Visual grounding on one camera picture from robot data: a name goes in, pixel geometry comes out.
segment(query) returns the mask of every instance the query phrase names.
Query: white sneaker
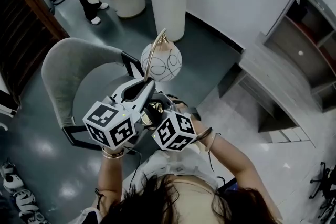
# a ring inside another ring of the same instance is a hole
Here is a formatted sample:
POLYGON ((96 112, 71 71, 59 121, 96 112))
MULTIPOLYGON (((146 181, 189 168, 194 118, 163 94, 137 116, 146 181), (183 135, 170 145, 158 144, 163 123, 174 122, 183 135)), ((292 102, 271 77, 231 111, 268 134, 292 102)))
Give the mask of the white sneaker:
POLYGON ((98 16, 96 16, 93 20, 91 20, 91 23, 93 25, 97 25, 101 22, 100 18, 98 16))
POLYGON ((100 7, 98 9, 106 9, 109 7, 109 4, 107 3, 101 3, 100 7))

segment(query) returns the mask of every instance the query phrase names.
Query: white glass globe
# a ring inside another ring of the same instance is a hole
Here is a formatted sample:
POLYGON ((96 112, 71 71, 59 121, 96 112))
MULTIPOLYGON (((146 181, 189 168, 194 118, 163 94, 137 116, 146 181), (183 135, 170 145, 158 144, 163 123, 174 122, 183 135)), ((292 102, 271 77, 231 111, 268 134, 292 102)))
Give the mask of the white glass globe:
MULTIPOLYGON (((149 44, 141 54, 141 67, 145 71, 152 44, 149 44)), ((149 68, 149 76, 155 81, 164 82, 177 76, 182 66, 180 50, 169 41, 168 49, 160 50, 157 46, 149 68)))

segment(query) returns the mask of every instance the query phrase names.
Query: chair backrest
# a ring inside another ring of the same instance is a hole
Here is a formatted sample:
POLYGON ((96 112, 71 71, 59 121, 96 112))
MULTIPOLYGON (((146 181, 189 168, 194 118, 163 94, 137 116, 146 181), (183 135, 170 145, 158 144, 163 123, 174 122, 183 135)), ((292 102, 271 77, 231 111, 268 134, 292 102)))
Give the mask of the chair backrest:
POLYGON ((123 64, 122 50, 78 38, 63 39, 48 52, 42 79, 61 128, 74 126, 72 105, 82 80, 96 67, 113 62, 123 64))

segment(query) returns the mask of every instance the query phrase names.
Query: chair armrest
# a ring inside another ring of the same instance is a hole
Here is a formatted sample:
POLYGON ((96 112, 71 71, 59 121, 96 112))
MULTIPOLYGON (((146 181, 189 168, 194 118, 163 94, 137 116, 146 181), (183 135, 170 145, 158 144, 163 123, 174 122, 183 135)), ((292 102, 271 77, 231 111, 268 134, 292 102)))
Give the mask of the chair armrest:
POLYGON ((141 76, 145 75, 142 68, 141 68, 140 61, 137 60, 137 58, 134 58, 133 56, 130 56, 129 54, 127 54, 124 51, 121 53, 121 58, 122 58, 122 61, 124 62, 124 65, 126 66, 128 75, 130 75, 131 77, 134 77, 132 67, 131 67, 131 63, 135 65, 136 69, 138 70, 138 72, 140 73, 141 76))
POLYGON ((91 144, 88 142, 84 142, 81 140, 77 140, 74 138, 72 135, 73 133, 79 133, 79 132, 87 132, 88 130, 86 129, 85 125, 82 126, 66 126, 62 128, 62 131, 64 132, 65 136, 69 140, 72 146, 77 146, 77 147, 82 147, 82 148, 87 148, 89 150, 96 150, 100 151, 101 146, 96 145, 96 144, 91 144))

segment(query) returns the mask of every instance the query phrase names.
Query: cable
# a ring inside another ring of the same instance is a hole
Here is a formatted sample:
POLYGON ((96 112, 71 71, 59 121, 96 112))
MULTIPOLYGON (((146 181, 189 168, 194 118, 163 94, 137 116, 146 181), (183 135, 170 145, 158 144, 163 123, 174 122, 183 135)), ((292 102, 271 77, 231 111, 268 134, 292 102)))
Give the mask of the cable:
POLYGON ((196 141, 199 141, 199 140, 202 140, 202 139, 206 138, 207 136, 209 136, 209 135, 211 134, 211 132, 212 132, 212 127, 209 127, 209 128, 206 129, 203 133, 199 134, 199 135, 195 138, 194 143, 195 143, 196 141))
MULTIPOLYGON (((211 155, 210 155, 210 151, 208 151, 208 154, 209 154, 209 162, 210 162, 211 170, 212 170, 213 172, 215 172, 215 171, 214 171, 214 168, 212 167, 212 163, 211 163, 211 155)), ((217 177, 217 178, 220 178, 220 179, 223 181, 223 186, 226 184, 224 177, 222 177, 222 176, 216 176, 216 177, 217 177)))
POLYGON ((97 188, 95 188, 94 190, 95 190, 94 192, 99 196, 99 197, 98 197, 97 209, 100 210, 100 200, 101 200, 101 198, 104 196, 104 194, 101 194, 101 193, 99 192, 99 189, 97 189, 97 188))
POLYGON ((139 164, 138 164, 137 168, 135 169, 134 175, 133 175, 133 177, 132 177, 132 179, 131 179, 131 182, 130 182, 130 188, 129 188, 129 190, 130 190, 130 189, 131 189, 131 186, 132 186, 133 179, 135 178, 135 174, 136 174, 136 172, 138 171, 138 169, 139 169, 139 167, 140 167, 140 165, 141 165, 142 154, 141 154, 141 152, 139 152, 139 151, 137 151, 137 150, 134 150, 134 149, 131 148, 131 147, 124 146, 124 148, 126 148, 126 149, 128 149, 128 150, 130 150, 130 151, 134 151, 134 152, 138 153, 138 154, 139 154, 139 157, 140 157, 140 158, 139 158, 139 164))

